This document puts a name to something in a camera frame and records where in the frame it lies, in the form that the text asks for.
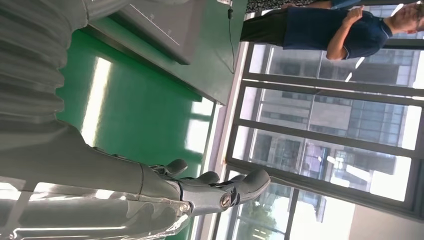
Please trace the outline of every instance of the robotic hand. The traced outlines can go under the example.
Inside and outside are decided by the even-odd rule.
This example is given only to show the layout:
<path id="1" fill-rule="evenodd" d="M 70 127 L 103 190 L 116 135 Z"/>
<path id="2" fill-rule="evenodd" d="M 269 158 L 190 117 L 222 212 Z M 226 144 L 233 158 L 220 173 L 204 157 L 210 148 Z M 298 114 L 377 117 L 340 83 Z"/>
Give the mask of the robotic hand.
<path id="1" fill-rule="evenodd" d="M 205 215 L 225 211 L 258 197 L 269 185 L 270 177 L 260 169 L 246 177 L 238 175 L 229 181 L 217 183 L 220 178 L 208 171 L 198 178 L 174 177 L 187 169 L 187 164 L 177 159 L 167 166 L 150 166 L 162 179 L 173 185 L 180 193 L 180 200 L 190 203 L 191 215 Z"/>

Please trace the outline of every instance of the window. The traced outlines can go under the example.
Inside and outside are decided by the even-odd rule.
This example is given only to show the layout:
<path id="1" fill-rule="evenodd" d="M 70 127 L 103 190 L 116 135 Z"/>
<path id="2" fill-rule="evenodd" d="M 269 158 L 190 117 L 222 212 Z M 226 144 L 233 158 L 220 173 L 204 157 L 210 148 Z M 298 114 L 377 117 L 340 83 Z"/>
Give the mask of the window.
<path id="1" fill-rule="evenodd" d="M 316 206 L 301 197 L 307 194 L 319 198 Z M 290 240 L 316 239 L 317 236 L 320 239 L 347 240 L 354 213 L 353 203 L 301 190 L 294 212 Z"/>
<path id="2" fill-rule="evenodd" d="M 407 87 L 421 81 L 417 78 L 421 50 L 380 49 L 364 59 L 329 61 L 323 51 L 271 48 L 273 55 L 269 59 L 269 71 L 256 71 L 251 66 L 252 73 Z"/>
<path id="3" fill-rule="evenodd" d="M 249 130 L 248 127 L 239 127 L 239 129 Z M 379 138 L 378 132 L 372 133 L 369 130 L 360 130 L 359 137 Z M 405 178 L 409 175 L 411 159 L 406 157 L 383 154 L 375 151 L 364 150 L 354 147 L 347 147 L 324 141 L 311 140 L 307 138 L 285 135 L 275 132 L 260 130 L 261 135 L 272 137 L 271 142 L 280 143 L 276 147 L 271 144 L 268 149 L 262 149 L 263 152 L 269 152 L 269 155 L 292 156 L 292 159 L 281 165 L 275 165 L 270 158 L 261 159 L 257 163 L 264 166 L 273 167 L 279 170 L 296 173 L 305 177 L 317 180 L 324 180 L 335 185 L 346 188 L 371 192 L 376 195 L 386 196 L 382 191 L 390 189 L 390 198 L 403 201 L 406 191 L 406 182 L 399 182 L 396 186 L 390 184 L 394 179 Z M 396 141 L 397 136 L 388 135 L 388 141 Z M 248 139 L 243 134 L 237 134 L 236 144 L 246 143 L 249 146 Z M 304 152 L 296 153 L 298 143 L 304 144 Z M 377 173 L 384 174 L 384 178 L 390 181 L 382 180 L 383 177 Z"/>
<path id="4" fill-rule="evenodd" d="M 289 121 L 294 123 L 302 123 L 302 124 L 305 124 L 308 121 L 306 117 L 276 113 L 276 112 L 270 112 L 270 111 L 263 111 L 261 116 L 263 118 L 278 119 L 278 120 Z"/>
<path id="5" fill-rule="evenodd" d="M 291 188 L 271 183 L 256 200 L 239 206 L 229 233 L 236 240 L 284 239 Z"/>
<path id="6" fill-rule="evenodd" d="M 246 93 L 250 92 L 262 93 L 266 103 L 245 96 L 242 119 L 256 121 L 259 115 L 261 123 L 402 148 L 411 148 L 406 146 L 408 138 L 417 136 L 401 126 L 416 128 L 419 123 L 414 119 L 420 116 L 420 107 L 248 87 Z M 254 112 L 243 112 L 255 104 L 259 107 Z"/>
<path id="7" fill-rule="evenodd" d="M 253 148 L 253 161 L 267 161 L 271 148 L 272 137 L 266 134 L 258 133 Z"/>
<path id="8" fill-rule="evenodd" d="M 294 173 L 300 146 L 301 143 L 299 141 L 278 139 L 273 157 L 273 167 Z"/>

